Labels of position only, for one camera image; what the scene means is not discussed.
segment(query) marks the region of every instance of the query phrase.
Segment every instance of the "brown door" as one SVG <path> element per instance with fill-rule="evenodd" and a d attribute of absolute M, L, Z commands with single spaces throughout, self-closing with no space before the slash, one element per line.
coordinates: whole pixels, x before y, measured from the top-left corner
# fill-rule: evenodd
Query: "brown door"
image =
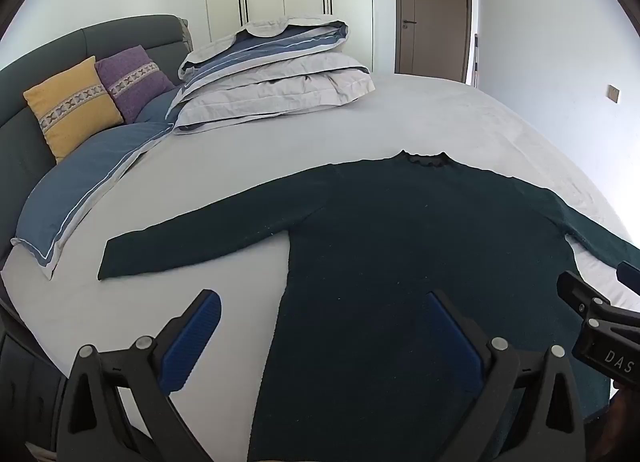
<path fill-rule="evenodd" d="M 466 81 L 471 0 L 398 0 L 396 71 Z"/>

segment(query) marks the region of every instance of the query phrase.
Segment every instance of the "dark green sweater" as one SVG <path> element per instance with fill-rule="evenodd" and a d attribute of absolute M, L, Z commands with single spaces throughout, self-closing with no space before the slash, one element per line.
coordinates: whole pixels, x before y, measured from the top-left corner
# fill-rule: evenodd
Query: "dark green sweater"
<path fill-rule="evenodd" d="M 556 295 L 558 275 L 577 272 L 565 235 L 607 265 L 640 266 L 638 249 L 549 190 L 401 153 L 304 171 L 110 239 L 98 278 L 193 265 L 284 230 L 289 277 L 251 461 L 430 460 L 471 396 L 423 326 L 425 293 L 442 289 L 519 349 L 571 351 L 580 320 Z M 572 362 L 588 415 L 609 382 Z"/>

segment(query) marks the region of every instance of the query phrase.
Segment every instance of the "gray upholstered headboard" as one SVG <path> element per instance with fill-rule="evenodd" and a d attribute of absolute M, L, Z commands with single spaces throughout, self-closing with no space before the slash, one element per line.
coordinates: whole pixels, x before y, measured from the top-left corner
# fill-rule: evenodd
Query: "gray upholstered headboard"
<path fill-rule="evenodd" d="M 100 60 L 137 45 L 179 84 L 178 67 L 190 50 L 185 26 L 170 15 L 108 21 L 36 48 L 0 70 L 0 258 L 11 247 L 24 201 L 56 164 L 22 92 L 88 57 Z"/>

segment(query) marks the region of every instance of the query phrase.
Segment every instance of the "wall socket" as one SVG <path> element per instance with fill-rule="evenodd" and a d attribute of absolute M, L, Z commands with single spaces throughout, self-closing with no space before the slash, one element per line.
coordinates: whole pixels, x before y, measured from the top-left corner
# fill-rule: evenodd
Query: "wall socket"
<path fill-rule="evenodd" d="M 607 86 L 607 96 L 616 104 L 620 101 L 620 90 L 615 86 Z"/>

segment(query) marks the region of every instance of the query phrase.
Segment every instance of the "white bed sheet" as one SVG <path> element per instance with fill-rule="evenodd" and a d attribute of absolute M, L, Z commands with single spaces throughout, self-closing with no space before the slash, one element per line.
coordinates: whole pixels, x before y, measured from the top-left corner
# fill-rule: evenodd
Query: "white bed sheet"
<path fill-rule="evenodd" d="M 473 167 L 549 187 L 567 203 L 628 239 L 593 183 L 514 112 L 469 86 L 387 76 L 376 91 L 327 111 L 277 117 L 159 143 L 107 193 L 70 237 L 52 281 L 21 246 L 2 277 L 20 316 L 66 374 L 77 350 L 129 347 L 156 335 L 203 288 L 223 301 L 222 321 L 185 388 L 178 411 L 214 460 L 246 460 L 252 417 L 287 277 L 285 233 L 244 251 L 165 273 L 96 280 L 113 236 L 170 219 L 277 177 L 326 163 L 382 159 L 402 149 L 446 152 Z M 640 298 L 572 243 L 584 278 L 614 304 Z M 143 428 L 130 395 L 125 405 Z"/>

